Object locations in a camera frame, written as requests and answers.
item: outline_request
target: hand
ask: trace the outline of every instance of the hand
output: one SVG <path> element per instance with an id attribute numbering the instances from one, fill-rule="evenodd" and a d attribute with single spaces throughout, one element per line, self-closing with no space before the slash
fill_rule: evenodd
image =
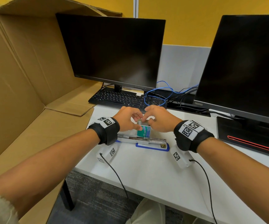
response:
<path id="1" fill-rule="evenodd" d="M 152 129 L 159 132 L 165 133 L 174 131 L 177 124 L 182 121 L 182 119 L 172 115 L 161 106 L 150 105 L 145 108 L 145 111 L 146 113 L 142 118 L 142 122 L 145 122 L 148 117 L 154 116 L 155 119 L 149 119 L 148 124 L 152 127 Z"/>
<path id="2" fill-rule="evenodd" d="M 138 119 L 143 118 L 143 114 L 138 108 L 123 106 L 120 111 L 113 116 L 113 118 L 117 120 L 120 125 L 120 131 L 128 131 L 133 129 L 141 131 L 143 128 L 138 124 L 134 124 L 130 120 L 131 117 L 135 122 L 137 122 Z"/>

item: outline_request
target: monitor stand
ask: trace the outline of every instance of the monitor stand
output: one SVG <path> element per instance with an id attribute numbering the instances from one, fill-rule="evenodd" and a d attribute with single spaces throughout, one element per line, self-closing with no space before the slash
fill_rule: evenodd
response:
<path id="1" fill-rule="evenodd" d="M 128 95 L 136 95 L 136 93 L 134 93 L 134 92 L 122 90 L 122 86 L 119 86 L 119 85 L 115 85 L 114 88 L 105 87 L 102 90 L 116 92 L 116 93 L 122 93 L 122 94 L 128 94 Z"/>
<path id="2" fill-rule="evenodd" d="M 223 142 L 269 156 L 269 129 L 252 119 L 232 120 L 217 117 L 218 138 Z"/>

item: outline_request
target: carpet floor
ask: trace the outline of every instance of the carpet floor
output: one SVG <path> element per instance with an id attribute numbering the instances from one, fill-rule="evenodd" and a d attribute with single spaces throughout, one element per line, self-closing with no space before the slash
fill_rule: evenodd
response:
<path id="1" fill-rule="evenodd" d="M 75 208 L 65 209 L 58 196 L 48 219 L 48 224 L 124 224 L 143 199 L 123 189 L 95 178 L 72 171 L 66 178 Z M 182 213 L 166 206 L 166 224 L 180 224 Z"/>

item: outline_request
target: black monitor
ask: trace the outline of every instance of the black monitor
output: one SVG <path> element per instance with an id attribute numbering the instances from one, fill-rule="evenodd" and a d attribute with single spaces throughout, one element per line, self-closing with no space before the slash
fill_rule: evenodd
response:
<path id="1" fill-rule="evenodd" d="M 76 77 L 156 87 L 165 20 L 56 14 Z"/>
<path id="2" fill-rule="evenodd" d="M 269 131 L 259 127 L 269 123 L 269 15 L 222 16 L 194 104 L 245 117 L 219 118 L 219 137 L 269 151 Z"/>

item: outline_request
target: keyboard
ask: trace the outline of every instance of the keyboard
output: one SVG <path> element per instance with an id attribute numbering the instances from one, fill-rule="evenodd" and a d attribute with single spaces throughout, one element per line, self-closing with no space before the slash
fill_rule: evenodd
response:
<path id="1" fill-rule="evenodd" d="M 163 103 L 163 100 L 152 97 L 146 97 L 145 101 L 149 105 L 161 105 Z M 138 108 L 143 112 L 145 112 L 144 109 L 147 107 L 144 102 L 144 95 L 138 96 L 136 93 L 128 91 L 115 92 L 114 90 L 107 90 L 107 88 L 95 93 L 94 96 L 89 99 L 89 103 L 108 105 L 111 107 L 128 106 Z"/>

